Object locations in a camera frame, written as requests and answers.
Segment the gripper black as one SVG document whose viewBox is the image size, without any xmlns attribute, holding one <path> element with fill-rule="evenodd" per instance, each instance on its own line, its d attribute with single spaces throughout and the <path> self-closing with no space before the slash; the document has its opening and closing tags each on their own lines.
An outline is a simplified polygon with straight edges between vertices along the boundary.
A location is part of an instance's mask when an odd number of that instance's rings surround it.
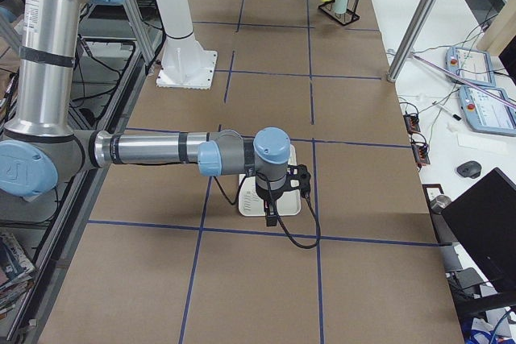
<svg viewBox="0 0 516 344">
<path fill-rule="evenodd" d="M 255 186 L 256 194 L 264 201 L 266 226 L 276 226 L 277 211 L 273 202 L 282 196 L 282 179 L 267 183 L 266 180 L 256 177 Z"/>
</svg>

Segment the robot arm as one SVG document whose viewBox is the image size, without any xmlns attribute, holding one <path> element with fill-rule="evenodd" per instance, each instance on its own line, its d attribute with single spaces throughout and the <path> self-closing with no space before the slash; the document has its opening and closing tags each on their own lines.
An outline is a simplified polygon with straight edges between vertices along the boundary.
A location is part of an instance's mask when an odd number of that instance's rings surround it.
<svg viewBox="0 0 516 344">
<path fill-rule="evenodd" d="M 2 190 L 37 196 L 80 172 L 112 164 L 196 164 L 203 176 L 254 177 L 267 225 L 280 224 L 277 200 L 293 179 L 290 139 L 282 129 L 268 127 L 244 139 L 230 130 L 125 135 L 69 126 L 79 19 L 90 1 L 25 0 L 16 112 L 1 142 Z"/>
</svg>

